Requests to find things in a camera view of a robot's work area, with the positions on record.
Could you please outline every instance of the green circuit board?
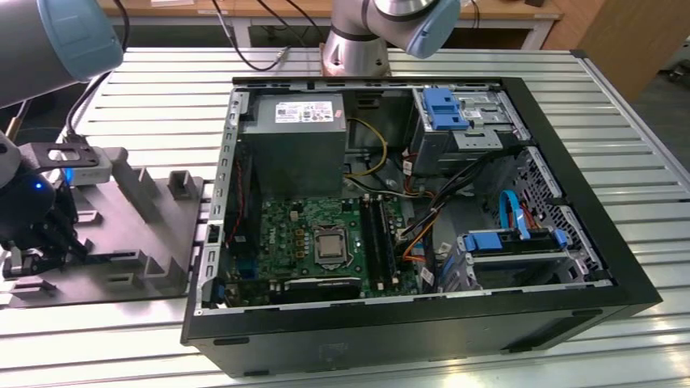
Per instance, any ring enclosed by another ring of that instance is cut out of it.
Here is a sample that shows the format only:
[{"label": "green circuit board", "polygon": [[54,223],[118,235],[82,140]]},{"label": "green circuit board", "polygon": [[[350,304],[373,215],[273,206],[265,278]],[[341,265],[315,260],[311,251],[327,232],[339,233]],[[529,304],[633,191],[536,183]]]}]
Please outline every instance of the green circuit board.
[{"label": "green circuit board", "polygon": [[[405,228],[401,202],[385,202],[390,228]],[[349,261],[338,268],[326,269],[317,263],[315,233],[318,230],[343,230]],[[367,255],[362,238],[359,200],[306,199],[273,200],[262,205],[261,254],[257,278],[342,276],[362,279],[361,297],[383,297],[418,293],[414,268],[398,275],[396,288],[373,289],[367,278]]]}]

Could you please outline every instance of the motherboard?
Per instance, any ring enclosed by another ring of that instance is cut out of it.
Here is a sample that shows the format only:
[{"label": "motherboard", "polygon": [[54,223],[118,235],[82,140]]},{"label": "motherboard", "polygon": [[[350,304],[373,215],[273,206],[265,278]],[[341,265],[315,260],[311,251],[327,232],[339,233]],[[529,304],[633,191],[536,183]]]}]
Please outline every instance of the motherboard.
[{"label": "motherboard", "polygon": [[[385,219],[367,218],[374,208]],[[386,262],[396,257],[394,251],[377,251],[405,228],[396,197],[270,200],[263,202],[261,212],[261,252],[255,260],[237,263],[235,272],[243,280],[229,287],[234,305],[275,304],[281,299],[271,294],[285,287],[305,287],[307,293],[329,288],[334,282],[353,298],[418,293],[413,265]],[[373,230],[375,222],[385,223],[388,235]]]}]

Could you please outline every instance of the cpu socket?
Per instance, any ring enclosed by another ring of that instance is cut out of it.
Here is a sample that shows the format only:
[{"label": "cpu socket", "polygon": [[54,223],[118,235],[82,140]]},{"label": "cpu socket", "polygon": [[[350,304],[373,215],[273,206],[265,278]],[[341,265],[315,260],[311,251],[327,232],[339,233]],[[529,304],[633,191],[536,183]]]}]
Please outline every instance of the cpu socket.
[{"label": "cpu socket", "polygon": [[314,241],[314,262],[318,265],[326,269],[337,269],[347,263],[347,233],[343,228],[318,226],[314,228]]}]

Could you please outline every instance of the ram slot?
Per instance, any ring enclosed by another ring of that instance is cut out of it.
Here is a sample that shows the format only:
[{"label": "ram slot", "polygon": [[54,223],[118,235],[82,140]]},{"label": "ram slot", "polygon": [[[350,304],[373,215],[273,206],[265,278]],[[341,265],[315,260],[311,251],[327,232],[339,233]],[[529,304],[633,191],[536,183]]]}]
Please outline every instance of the ram slot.
[{"label": "ram slot", "polygon": [[362,198],[361,219],[367,271],[371,288],[383,290],[398,283],[396,277],[396,253],[383,201],[381,198]]}]

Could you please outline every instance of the slotted metal table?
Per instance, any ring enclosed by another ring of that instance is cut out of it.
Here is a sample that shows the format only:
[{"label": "slotted metal table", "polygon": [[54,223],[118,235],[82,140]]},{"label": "slotted metal table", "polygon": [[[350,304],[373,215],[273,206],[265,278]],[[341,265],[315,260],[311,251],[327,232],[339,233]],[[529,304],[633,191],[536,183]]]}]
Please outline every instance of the slotted metal table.
[{"label": "slotted metal table", "polygon": [[[249,50],[253,61],[274,55]],[[318,59],[295,49],[274,74],[319,75]],[[592,62],[537,51],[442,51],[421,61],[392,50],[390,59],[394,75],[525,79],[665,301],[545,352],[245,380],[179,344],[185,298],[0,310],[0,387],[690,385],[690,179]],[[78,131],[95,146],[129,148],[155,178],[190,169],[209,197],[233,77],[251,75],[225,48],[133,48]]]}]

